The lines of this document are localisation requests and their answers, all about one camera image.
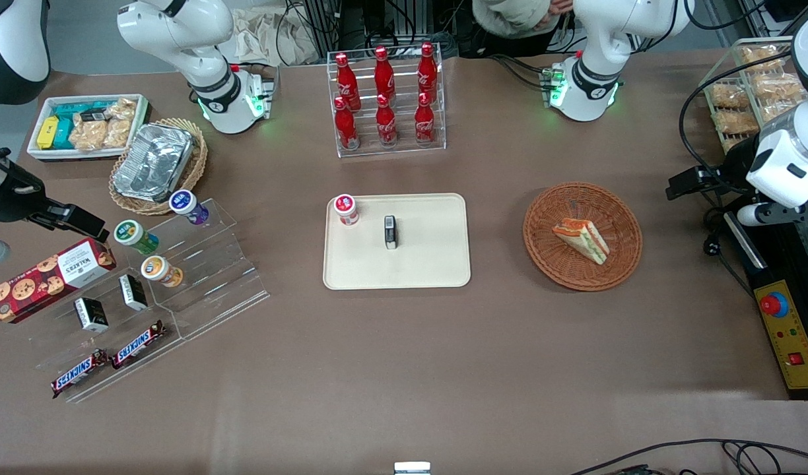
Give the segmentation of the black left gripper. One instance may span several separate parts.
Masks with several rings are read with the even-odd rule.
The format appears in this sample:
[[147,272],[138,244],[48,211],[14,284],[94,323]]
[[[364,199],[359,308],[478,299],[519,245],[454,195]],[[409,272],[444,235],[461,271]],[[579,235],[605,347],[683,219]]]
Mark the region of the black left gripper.
[[717,178],[706,166],[692,166],[667,180],[665,190],[667,200],[675,201],[682,196],[708,190],[721,193],[721,195],[738,193],[744,196],[754,196],[755,188],[746,180],[746,174],[750,171],[755,154],[757,154],[759,138],[760,135],[753,135],[733,145],[726,152],[724,161],[718,166],[717,172],[727,186],[717,184]]

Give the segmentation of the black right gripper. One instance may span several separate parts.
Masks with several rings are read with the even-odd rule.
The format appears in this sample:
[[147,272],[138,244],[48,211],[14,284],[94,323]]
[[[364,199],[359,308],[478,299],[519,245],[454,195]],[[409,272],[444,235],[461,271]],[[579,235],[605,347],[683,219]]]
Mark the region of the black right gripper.
[[76,205],[50,205],[47,207],[45,184],[36,175],[0,154],[0,222],[27,220],[35,224],[48,224],[51,216],[55,228],[76,232],[82,236],[106,243],[110,236],[106,222],[95,214]]

